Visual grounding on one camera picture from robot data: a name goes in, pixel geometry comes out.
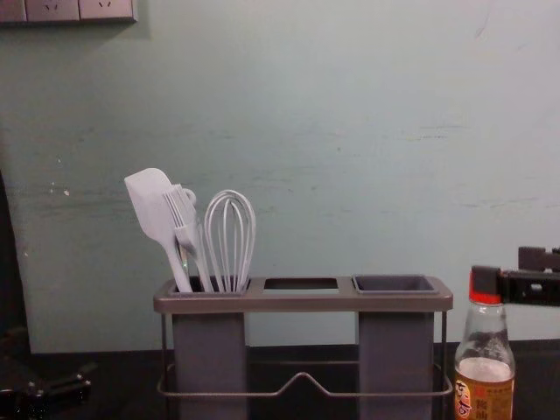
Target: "electrical socket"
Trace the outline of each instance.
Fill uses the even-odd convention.
[[[0,23],[26,20],[24,0],[0,0]]]
[[[78,0],[26,0],[26,7],[30,22],[80,20]]]
[[[80,18],[134,19],[132,0],[80,0]]]

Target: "white spatula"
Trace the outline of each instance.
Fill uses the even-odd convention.
[[[163,195],[165,191],[169,190],[172,183],[159,169],[148,168],[125,178],[124,184],[129,190],[130,199],[143,232],[164,248],[178,290],[192,292],[193,289],[181,265],[175,242],[173,220]]]

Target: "utensil holder compartment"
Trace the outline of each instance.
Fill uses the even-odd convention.
[[[441,389],[433,390],[434,312],[442,316],[445,349],[451,308],[451,292],[426,276],[257,277],[241,293],[178,293],[170,281],[154,297],[154,309],[162,315],[164,357],[158,390],[168,402],[179,400],[180,420],[249,420],[250,400],[278,398],[302,380],[328,398],[356,399],[360,420],[431,420],[432,398],[452,392],[445,351],[437,374]],[[296,372],[278,389],[248,390],[247,312],[356,312],[359,355],[347,362],[358,365],[358,392],[333,392],[305,371]],[[174,392],[167,379],[167,315],[175,344]],[[444,399],[440,401],[443,418]]]

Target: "black countertop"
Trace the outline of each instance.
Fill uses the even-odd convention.
[[[449,345],[449,369],[456,344]],[[560,418],[560,340],[516,341],[512,343],[517,364],[514,419]],[[356,365],[282,365],[272,360],[355,360],[355,346],[270,347],[251,349],[249,386],[275,390],[286,378],[305,370],[332,390],[354,390]],[[92,394],[87,405],[68,409],[52,420],[152,420],[165,419],[165,401],[156,391],[161,375],[160,352],[80,353],[33,355],[0,363],[0,388],[25,384],[38,377],[56,379],[75,372],[91,361],[98,368],[90,375]],[[352,400],[329,401],[311,384],[301,381],[276,400],[251,403],[251,420],[305,419],[347,420],[356,417]],[[452,419],[448,410],[447,418]]]

